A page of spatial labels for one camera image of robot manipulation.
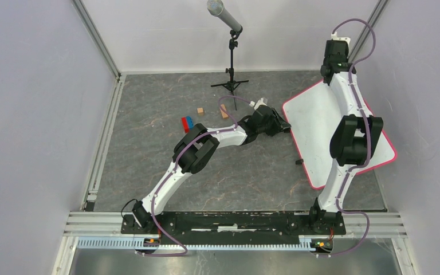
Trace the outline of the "red blue toy brick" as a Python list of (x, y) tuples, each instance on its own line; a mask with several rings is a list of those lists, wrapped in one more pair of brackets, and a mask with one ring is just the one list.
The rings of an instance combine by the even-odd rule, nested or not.
[(184, 116), (181, 118), (182, 126), (185, 133), (189, 133), (194, 127), (193, 120), (190, 116)]

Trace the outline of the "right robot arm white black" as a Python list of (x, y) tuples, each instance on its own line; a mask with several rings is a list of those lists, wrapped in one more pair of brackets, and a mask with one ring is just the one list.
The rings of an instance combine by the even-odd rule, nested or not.
[(310, 208), (308, 227), (322, 234), (342, 222), (343, 199), (356, 173), (368, 166), (383, 129), (381, 117), (369, 115), (355, 82), (356, 69), (348, 61), (349, 45), (333, 38), (326, 42), (320, 72), (334, 93), (342, 117), (329, 144), (333, 159), (327, 183)]

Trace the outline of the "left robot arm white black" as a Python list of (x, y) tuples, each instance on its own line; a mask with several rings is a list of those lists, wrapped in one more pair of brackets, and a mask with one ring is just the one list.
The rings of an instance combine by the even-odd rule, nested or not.
[(190, 176), (206, 167), (215, 151), (230, 146), (244, 146), (256, 140), (260, 134), (274, 136), (289, 133), (291, 125), (267, 105), (254, 109), (252, 115), (222, 128), (207, 128), (198, 123), (184, 135), (174, 147), (172, 161), (161, 180), (132, 210), (135, 226), (142, 233), (156, 229), (157, 218), (166, 203)]

